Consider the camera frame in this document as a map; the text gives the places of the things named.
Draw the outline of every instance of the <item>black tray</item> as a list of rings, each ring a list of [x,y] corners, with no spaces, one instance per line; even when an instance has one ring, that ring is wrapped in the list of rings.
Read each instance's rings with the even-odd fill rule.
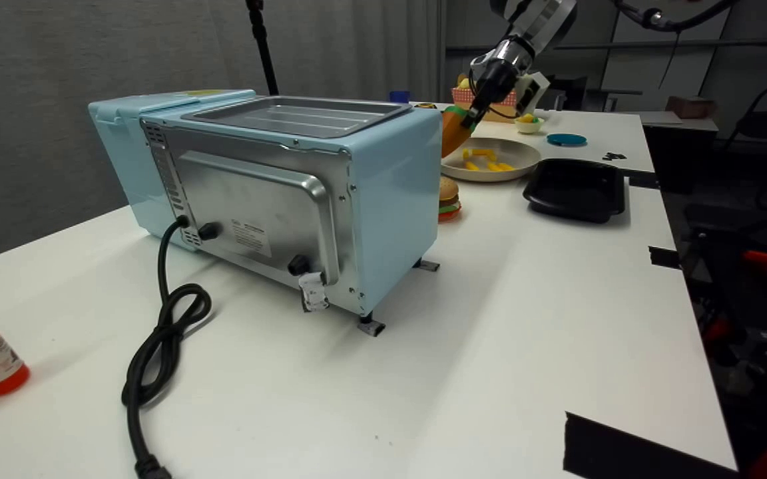
[[[546,216],[605,222],[625,209],[624,173],[583,159],[543,159],[523,196]]]

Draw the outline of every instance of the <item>toaster oven foot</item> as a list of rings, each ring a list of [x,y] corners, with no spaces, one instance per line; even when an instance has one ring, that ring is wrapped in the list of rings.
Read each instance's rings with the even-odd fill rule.
[[[386,325],[376,321],[372,313],[360,316],[358,328],[370,337],[379,337],[386,330]]]
[[[419,261],[414,262],[414,268],[439,272],[439,262],[419,258]]]

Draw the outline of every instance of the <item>light blue toaster oven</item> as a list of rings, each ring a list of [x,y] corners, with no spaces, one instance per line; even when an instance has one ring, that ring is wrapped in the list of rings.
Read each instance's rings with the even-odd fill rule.
[[[225,91],[87,111],[146,232],[187,216],[175,245],[318,288],[309,309],[370,316],[436,236],[435,108]]]

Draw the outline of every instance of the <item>plate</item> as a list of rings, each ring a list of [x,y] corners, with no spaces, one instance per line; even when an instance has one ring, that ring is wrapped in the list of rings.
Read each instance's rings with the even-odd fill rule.
[[[528,176],[538,159],[538,148],[528,143],[507,139],[468,139],[443,159],[443,173],[458,181],[499,184]]]

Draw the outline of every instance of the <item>power cord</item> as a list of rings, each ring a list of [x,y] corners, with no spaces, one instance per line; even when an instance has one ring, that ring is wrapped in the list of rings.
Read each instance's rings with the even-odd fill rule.
[[[170,479],[170,471],[149,451],[141,431],[141,406],[163,394],[167,379],[173,378],[179,367],[182,340],[183,334],[201,325],[209,310],[214,309],[214,297],[201,284],[182,284],[175,289],[167,289],[167,245],[175,229],[190,226],[190,217],[175,217],[159,242],[159,258],[158,258],[158,280],[159,280],[159,294],[163,309],[154,330],[149,337],[138,346],[135,357],[127,365],[125,385],[122,385],[122,405],[125,405],[125,421],[127,421],[127,435],[135,451],[135,474],[138,479]],[[190,297],[190,306],[173,316],[175,306]]]

